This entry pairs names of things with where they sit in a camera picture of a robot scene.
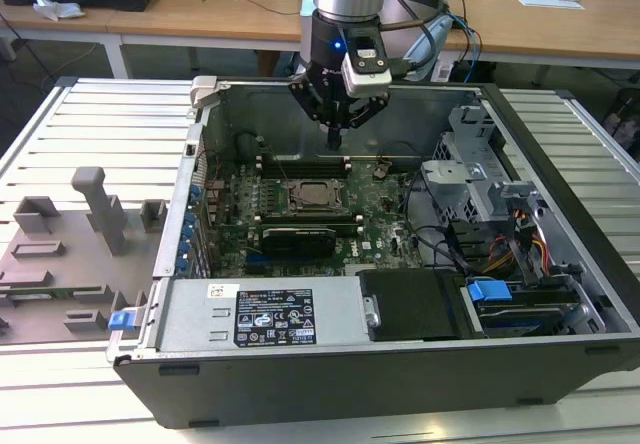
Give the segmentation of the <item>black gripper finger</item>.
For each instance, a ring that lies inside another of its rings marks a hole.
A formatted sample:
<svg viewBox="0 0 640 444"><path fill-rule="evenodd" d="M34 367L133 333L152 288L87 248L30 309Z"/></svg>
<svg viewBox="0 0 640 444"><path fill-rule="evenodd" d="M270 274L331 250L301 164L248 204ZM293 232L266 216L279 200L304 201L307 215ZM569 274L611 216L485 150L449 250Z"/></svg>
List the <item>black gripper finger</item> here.
<svg viewBox="0 0 640 444"><path fill-rule="evenodd" d="M331 82L320 80L315 85L308 78L297 78L288 88L307 116L326 129L327 147L336 150L337 104Z"/></svg>
<svg viewBox="0 0 640 444"><path fill-rule="evenodd" d="M368 98L347 97L337 105L335 124L337 130L334 132L334 149L337 150L342 144L342 136L349 129L357 129L373 118L376 114L384 110L390 100L390 93L383 92Z"/></svg>

